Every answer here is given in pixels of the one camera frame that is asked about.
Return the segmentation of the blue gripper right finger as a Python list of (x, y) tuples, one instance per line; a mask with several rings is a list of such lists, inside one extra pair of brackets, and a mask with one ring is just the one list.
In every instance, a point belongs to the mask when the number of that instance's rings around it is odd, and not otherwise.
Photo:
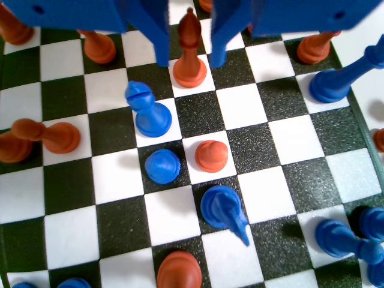
[(380, 0), (213, 1), (211, 67), (224, 65), (228, 42), (248, 25), (252, 26), (253, 37), (336, 32), (352, 29), (380, 3)]

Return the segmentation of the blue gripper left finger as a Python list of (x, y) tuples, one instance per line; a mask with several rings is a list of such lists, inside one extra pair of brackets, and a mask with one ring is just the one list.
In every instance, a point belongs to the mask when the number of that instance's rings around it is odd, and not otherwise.
[(85, 31), (126, 32), (133, 25), (154, 45), (157, 64), (168, 66), (170, 55), (167, 1), (4, 1), (28, 26)]

